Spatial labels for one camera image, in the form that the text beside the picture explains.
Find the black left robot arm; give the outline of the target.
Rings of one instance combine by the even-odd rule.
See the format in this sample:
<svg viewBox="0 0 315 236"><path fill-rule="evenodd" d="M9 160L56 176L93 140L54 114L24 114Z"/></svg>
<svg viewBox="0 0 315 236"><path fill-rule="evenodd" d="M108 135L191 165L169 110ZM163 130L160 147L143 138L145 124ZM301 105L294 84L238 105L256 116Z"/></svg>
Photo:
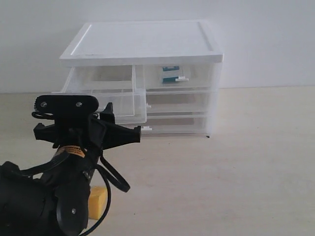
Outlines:
<svg viewBox="0 0 315 236"><path fill-rule="evenodd" d="M86 236L91 180L99 172L106 190L127 192L130 185L109 164L105 149L137 143L141 128L116 125L109 103L100 113L92 106L35 107L32 116L53 120L34 128L38 140L51 142L55 156L21 170L12 162L0 167L0 233L3 236Z"/></svg>

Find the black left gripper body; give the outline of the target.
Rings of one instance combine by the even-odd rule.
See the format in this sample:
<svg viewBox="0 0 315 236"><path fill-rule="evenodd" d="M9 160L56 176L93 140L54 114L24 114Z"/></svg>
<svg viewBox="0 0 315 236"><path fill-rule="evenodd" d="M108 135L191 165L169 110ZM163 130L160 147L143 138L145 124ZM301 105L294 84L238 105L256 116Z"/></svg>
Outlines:
<svg viewBox="0 0 315 236"><path fill-rule="evenodd" d="M105 150L141 140L140 126L131 129L115 124L110 103L100 118L95 109L72 104L36 108L33 117L54 121L49 126L39 123L33 130L37 140L53 143L53 148L70 144Z"/></svg>

